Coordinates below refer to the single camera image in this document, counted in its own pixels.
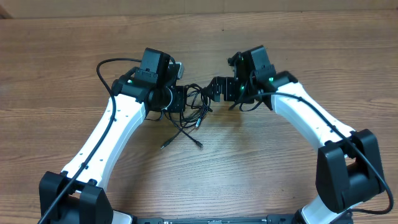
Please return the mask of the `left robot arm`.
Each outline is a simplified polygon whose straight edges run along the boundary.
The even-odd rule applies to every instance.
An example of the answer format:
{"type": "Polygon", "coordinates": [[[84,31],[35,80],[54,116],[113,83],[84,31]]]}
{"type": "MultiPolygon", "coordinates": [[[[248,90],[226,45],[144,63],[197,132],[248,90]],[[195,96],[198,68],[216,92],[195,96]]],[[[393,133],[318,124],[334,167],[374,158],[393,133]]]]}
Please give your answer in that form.
{"type": "Polygon", "coordinates": [[[46,172],[39,184],[40,223],[133,224],[106,195],[111,173],[133,132],[150,111],[181,112],[177,86],[183,65],[169,54],[146,48],[133,67],[106,89],[108,105],[88,140],[61,172],[46,172]]]}

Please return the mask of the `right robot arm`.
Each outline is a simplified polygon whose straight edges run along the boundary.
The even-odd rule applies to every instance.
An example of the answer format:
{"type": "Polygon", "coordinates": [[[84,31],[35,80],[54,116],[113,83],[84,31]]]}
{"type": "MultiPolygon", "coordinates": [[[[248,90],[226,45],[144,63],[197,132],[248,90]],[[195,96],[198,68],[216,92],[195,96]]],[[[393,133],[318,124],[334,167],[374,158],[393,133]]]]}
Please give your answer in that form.
{"type": "Polygon", "coordinates": [[[213,101],[265,104],[285,118],[317,153],[317,197],[293,215],[268,215],[267,223],[352,223],[358,205],[386,192],[379,144],[368,129],[356,131],[324,110],[288,71],[277,72],[262,45],[228,59],[233,77],[205,88],[213,101]]]}

